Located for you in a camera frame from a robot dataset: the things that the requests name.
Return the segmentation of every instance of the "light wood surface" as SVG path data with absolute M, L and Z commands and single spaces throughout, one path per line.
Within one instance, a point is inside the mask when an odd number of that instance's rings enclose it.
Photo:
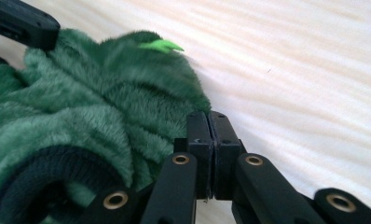
M 371 1 L 25 1 L 96 40 L 156 31 L 185 49 L 213 109 L 301 193 L 371 206 Z M 24 47 L 0 37 L 22 67 Z M 197 223 L 235 223 L 198 202 Z

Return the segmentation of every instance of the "wooden table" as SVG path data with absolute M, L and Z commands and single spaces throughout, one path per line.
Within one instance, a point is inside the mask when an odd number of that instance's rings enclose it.
M 371 206 L 371 1 L 25 1 L 100 41 L 156 31 L 185 49 L 213 109 L 301 193 Z M 22 67 L 24 47 L 0 37 Z M 198 202 L 197 223 L 235 223 Z

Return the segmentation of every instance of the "green fuzzy cloth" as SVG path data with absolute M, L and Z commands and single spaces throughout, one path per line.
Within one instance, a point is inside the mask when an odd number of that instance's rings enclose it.
M 154 181 L 173 139 L 186 137 L 186 115 L 210 110 L 184 56 L 140 48 L 158 39 L 135 32 L 98 44 L 63 30 L 54 50 L 27 49 L 25 69 L 0 63 L 0 188 L 51 146 L 98 155 L 127 187 Z M 86 191 L 70 185 L 69 193 Z

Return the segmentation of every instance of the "black object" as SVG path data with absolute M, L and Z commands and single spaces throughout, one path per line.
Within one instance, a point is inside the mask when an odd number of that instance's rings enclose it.
M 61 26 L 49 14 L 22 1 L 0 0 L 0 35 L 43 50 L 54 49 Z
M 79 223 L 191 224 L 196 200 L 214 196 L 232 201 L 238 224 L 371 224 L 371 209 L 343 190 L 321 189 L 314 200 L 298 193 L 267 158 L 246 152 L 223 114 L 188 115 L 187 138 L 173 151 L 155 184 L 105 191 Z

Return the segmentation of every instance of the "tabletop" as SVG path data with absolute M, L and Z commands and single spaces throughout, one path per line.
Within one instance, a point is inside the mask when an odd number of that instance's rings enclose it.
M 335 187 L 371 207 L 371 0 L 24 2 L 97 41 L 173 41 L 249 152 L 309 197 Z M 0 36 L 13 66 L 24 50 Z M 230 202 L 198 202 L 196 223 L 235 223 Z

